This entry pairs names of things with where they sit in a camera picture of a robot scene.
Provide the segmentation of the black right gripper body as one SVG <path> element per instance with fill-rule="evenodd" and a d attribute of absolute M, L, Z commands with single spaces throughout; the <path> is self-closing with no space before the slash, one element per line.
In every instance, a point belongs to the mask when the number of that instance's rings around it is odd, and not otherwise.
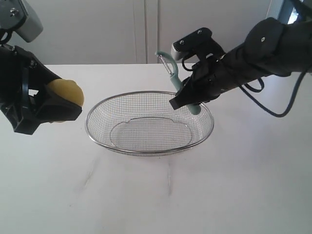
<path fill-rule="evenodd" d="M 209 102 L 246 84 L 246 55 L 243 52 L 228 52 L 220 59 L 211 56 L 205 62 L 195 64 L 189 77 L 196 86 L 205 90 L 205 102 Z"/>

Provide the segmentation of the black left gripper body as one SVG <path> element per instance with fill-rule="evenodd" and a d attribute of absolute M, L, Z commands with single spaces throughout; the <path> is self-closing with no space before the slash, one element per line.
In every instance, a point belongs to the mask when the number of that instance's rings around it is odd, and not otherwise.
<path fill-rule="evenodd" d="M 15 49 L 0 47 L 0 111 L 15 133 L 32 135 L 39 126 L 31 110 L 29 62 Z"/>

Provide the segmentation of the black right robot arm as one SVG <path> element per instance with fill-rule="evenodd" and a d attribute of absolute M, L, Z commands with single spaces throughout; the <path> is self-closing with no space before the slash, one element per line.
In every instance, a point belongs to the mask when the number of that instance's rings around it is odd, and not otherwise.
<path fill-rule="evenodd" d="M 312 70 L 312 22 L 282 24 L 274 18 L 259 22 L 243 43 L 225 52 L 206 27 L 173 43 L 178 59 L 197 56 L 192 74 L 170 100 L 173 109 L 209 102 L 251 81 Z"/>

